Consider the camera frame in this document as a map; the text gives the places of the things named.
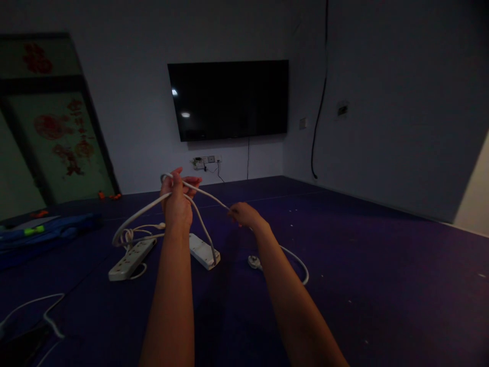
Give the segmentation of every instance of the orange object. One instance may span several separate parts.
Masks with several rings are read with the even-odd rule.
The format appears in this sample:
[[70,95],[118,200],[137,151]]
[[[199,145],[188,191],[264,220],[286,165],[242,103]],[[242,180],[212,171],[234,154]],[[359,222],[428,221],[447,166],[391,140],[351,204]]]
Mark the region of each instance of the orange object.
[[40,212],[38,212],[38,213],[31,213],[31,217],[32,217],[32,218],[42,218],[42,217],[44,217],[44,216],[45,216],[45,215],[47,215],[47,214],[49,214],[49,212],[48,212],[48,211],[44,211],[44,210],[42,210],[42,211],[40,211]]

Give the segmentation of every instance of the tv screen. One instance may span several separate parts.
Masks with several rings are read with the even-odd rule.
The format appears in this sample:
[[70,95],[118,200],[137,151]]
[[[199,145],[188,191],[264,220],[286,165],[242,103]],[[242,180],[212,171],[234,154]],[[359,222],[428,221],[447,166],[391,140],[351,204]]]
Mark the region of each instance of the tv screen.
[[287,132],[288,61],[169,64],[181,141]]

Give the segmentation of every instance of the wall-mounted tv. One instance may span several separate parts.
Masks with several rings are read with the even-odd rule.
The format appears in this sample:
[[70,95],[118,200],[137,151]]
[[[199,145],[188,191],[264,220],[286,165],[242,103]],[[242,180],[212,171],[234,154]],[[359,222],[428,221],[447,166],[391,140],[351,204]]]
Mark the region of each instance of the wall-mounted tv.
[[287,60],[168,64],[181,141],[287,132]]

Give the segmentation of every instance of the extension cord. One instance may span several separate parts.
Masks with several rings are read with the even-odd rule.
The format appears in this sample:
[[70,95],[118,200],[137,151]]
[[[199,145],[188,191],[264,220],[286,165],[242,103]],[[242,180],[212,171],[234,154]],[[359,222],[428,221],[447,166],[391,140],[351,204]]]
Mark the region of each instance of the extension cord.
[[126,255],[109,271],[108,279],[110,281],[119,281],[139,278],[146,271],[146,264],[144,264],[145,268],[140,274],[135,277],[131,277],[131,275],[139,264],[143,262],[155,243],[156,239],[138,242],[138,244],[127,251]]
[[221,261],[221,254],[219,251],[214,250],[216,264],[214,264],[212,257],[212,247],[198,238],[195,234],[190,234],[190,253],[192,256],[200,262],[200,264],[207,270],[213,269]]
[[[170,177],[170,178],[173,178],[173,175],[171,173],[164,173],[163,175],[161,175],[160,177],[160,180],[161,182],[163,181],[164,177],[167,176],[167,177]],[[215,200],[220,206],[222,206],[224,209],[226,209],[227,211],[230,211],[230,209],[224,205],[219,199],[217,199],[216,197],[214,197],[213,195],[209,194],[209,193],[206,193],[205,191],[199,189],[199,188],[196,188],[192,185],[190,185],[189,183],[186,183],[185,181],[183,182],[183,184],[185,186],[187,186],[189,189],[191,190],[195,190],[201,194],[204,194],[208,197],[210,197],[211,199]],[[156,200],[154,200],[152,203],[149,203],[148,205],[146,205],[144,208],[142,208],[141,210],[139,210],[138,212],[136,212],[135,214],[133,214],[131,217],[129,217],[124,223],[122,223],[122,225],[117,229],[116,233],[114,234],[114,237],[112,238],[112,244],[114,246],[124,246],[126,248],[126,251],[130,251],[130,246],[134,243],[134,242],[139,242],[139,241],[145,241],[145,240],[150,240],[150,239],[155,239],[157,237],[162,237],[164,236],[165,234],[162,233],[162,234],[156,234],[156,235],[152,235],[150,232],[151,235],[150,236],[145,236],[145,237],[142,237],[142,238],[139,238],[139,239],[133,239],[132,238],[132,235],[130,236],[129,239],[126,239],[126,242],[124,242],[122,240],[122,233],[124,231],[129,231],[131,232],[132,230],[130,229],[126,229],[126,227],[131,223],[133,222],[136,218],[138,218],[139,216],[141,216],[143,213],[147,212],[149,209],[151,209],[152,207],[154,207],[155,205],[157,205],[158,203],[162,202],[163,200],[165,200],[166,198],[168,198],[172,193],[169,192],[169,193],[166,193],[164,195],[161,195],[159,198],[157,198]],[[205,227],[204,225],[204,222],[202,220],[202,217],[200,215],[200,212],[199,212],[199,208],[197,208],[197,206],[195,205],[194,201],[188,196],[188,195],[185,195],[183,194],[183,196],[188,200],[190,201],[190,203],[192,204],[192,206],[194,207],[196,213],[197,213],[197,216],[199,218],[199,221],[200,221],[200,224],[202,225],[202,229],[204,230],[205,232],[205,235],[207,236],[207,239],[209,240],[209,244],[210,244],[210,247],[211,247],[211,252],[210,254],[212,255],[212,267],[210,269],[212,269],[213,267],[215,267],[217,264],[218,264],[218,260],[217,260],[217,257],[216,255],[219,253],[218,251],[216,251],[214,249],[214,244],[212,243],[212,239],[210,238],[209,236],[209,232],[207,232],[207,228]],[[309,271],[307,270],[307,267],[306,265],[301,261],[301,259],[299,259],[292,251],[289,251],[287,250],[285,247],[283,246],[280,246],[282,248],[282,250],[284,250],[285,252],[289,253],[290,255],[292,255],[298,262],[299,264],[301,264],[301,266],[304,268],[305,272],[306,272],[306,278],[303,280],[302,284],[303,285],[306,285],[307,282],[309,281]],[[141,276],[144,271],[142,271],[140,274],[138,274],[136,277],[139,277]]]

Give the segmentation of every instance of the white power strip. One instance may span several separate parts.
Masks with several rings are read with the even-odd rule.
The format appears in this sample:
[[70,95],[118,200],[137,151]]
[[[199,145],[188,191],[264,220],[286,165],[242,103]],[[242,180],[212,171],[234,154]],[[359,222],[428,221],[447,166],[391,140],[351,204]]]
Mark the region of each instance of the white power strip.
[[207,270],[213,269],[221,261],[221,254],[219,251],[214,250],[216,262],[214,265],[212,248],[193,233],[190,234],[190,253]]
[[126,280],[131,277],[134,270],[144,260],[148,252],[153,248],[156,239],[138,242],[126,255],[109,271],[110,281]]

